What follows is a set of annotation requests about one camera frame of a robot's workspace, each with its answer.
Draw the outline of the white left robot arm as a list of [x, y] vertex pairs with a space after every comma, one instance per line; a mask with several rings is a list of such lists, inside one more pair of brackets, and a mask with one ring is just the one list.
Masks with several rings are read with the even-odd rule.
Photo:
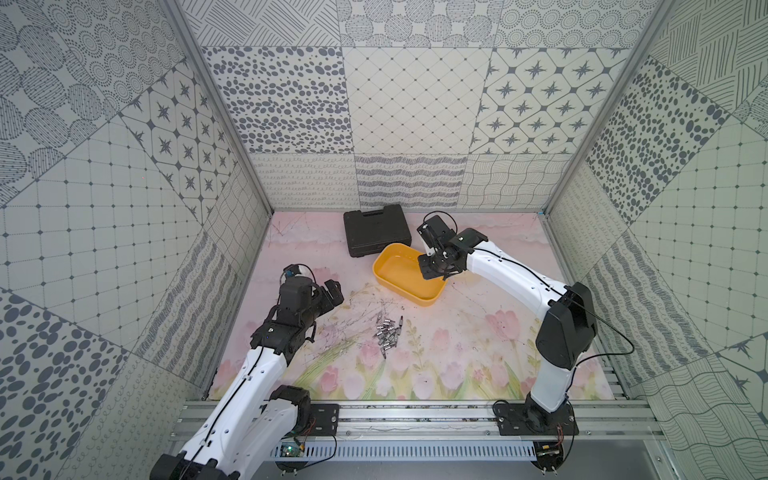
[[304, 275], [286, 277], [236, 380], [180, 452], [161, 455], [149, 477], [251, 479], [283, 439], [309, 434], [316, 426], [309, 392], [276, 382], [314, 340], [316, 320], [343, 301], [336, 280], [319, 285]]

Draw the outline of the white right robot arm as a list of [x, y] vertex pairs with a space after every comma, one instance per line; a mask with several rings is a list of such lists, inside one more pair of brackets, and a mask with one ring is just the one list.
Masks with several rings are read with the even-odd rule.
[[424, 279], [445, 280], [471, 272], [510, 294], [541, 320], [535, 340], [541, 363], [526, 398], [527, 408], [551, 415], [563, 407], [577, 364], [598, 333], [589, 288], [545, 277], [509, 256], [485, 234], [449, 227], [438, 212], [426, 214], [417, 232], [425, 247], [418, 257]]

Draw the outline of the yellow plastic storage box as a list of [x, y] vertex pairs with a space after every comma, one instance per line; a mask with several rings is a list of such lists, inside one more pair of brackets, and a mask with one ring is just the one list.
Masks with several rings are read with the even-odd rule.
[[373, 263], [372, 271], [380, 285], [421, 307], [433, 305], [446, 283], [441, 279], [425, 280], [418, 257], [420, 252], [401, 243], [384, 248]]

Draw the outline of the black plastic tool case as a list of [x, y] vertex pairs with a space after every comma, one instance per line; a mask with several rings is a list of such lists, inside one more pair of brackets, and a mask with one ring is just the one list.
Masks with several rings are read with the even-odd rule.
[[343, 214], [348, 253], [360, 258], [381, 253], [388, 245], [410, 246], [412, 235], [399, 204], [378, 210], [348, 211]]

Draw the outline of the pile of metal bits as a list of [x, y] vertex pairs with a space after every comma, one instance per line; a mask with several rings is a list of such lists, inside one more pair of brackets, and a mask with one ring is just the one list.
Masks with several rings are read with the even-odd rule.
[[389, 318], [384, 312], [376, 317], [376, 331], [374, 338], [384, 359], [390, 350], [397, 347], [404, 325], [404, 317]]

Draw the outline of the small green circuit board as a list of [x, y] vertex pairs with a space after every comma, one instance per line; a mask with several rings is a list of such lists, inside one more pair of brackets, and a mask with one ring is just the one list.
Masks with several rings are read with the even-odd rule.
[[283, 443], [280, 447], [281, 458], [302, 458], [304, 456], [304, 445], [301, 443]]

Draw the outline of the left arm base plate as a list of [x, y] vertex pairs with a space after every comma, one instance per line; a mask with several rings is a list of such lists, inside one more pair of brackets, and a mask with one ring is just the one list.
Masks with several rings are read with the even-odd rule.
[[311, 403], [298, 407], [297, 422], [290, 437], [331, 437], [337, 435], [340, 405]]

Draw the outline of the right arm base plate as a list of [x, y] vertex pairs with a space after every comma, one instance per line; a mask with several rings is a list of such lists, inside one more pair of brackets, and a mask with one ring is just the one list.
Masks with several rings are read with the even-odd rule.
[[535, 402], [497, 400], [491, 407], [501, 436], [575, 436], [579, 434], [572, 405], [566, 401], [555, 412]]

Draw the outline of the aluminium mounting rail frame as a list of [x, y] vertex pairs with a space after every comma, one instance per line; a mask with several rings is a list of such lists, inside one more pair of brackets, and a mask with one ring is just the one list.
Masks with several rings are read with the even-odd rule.
[[[336, 436], [286, 438], [267, 461], [291, 468], [315, 461], [535, 461], [566, 455], [572, 442], [616, 442], [660, 451], [664, 434], [649, 405], [622, 398], [572, 401], [575, 436], [501, 436], [489, 401], [339, 401]], [[302, 458], [281, 458], [283, 443], [304, 445]]]

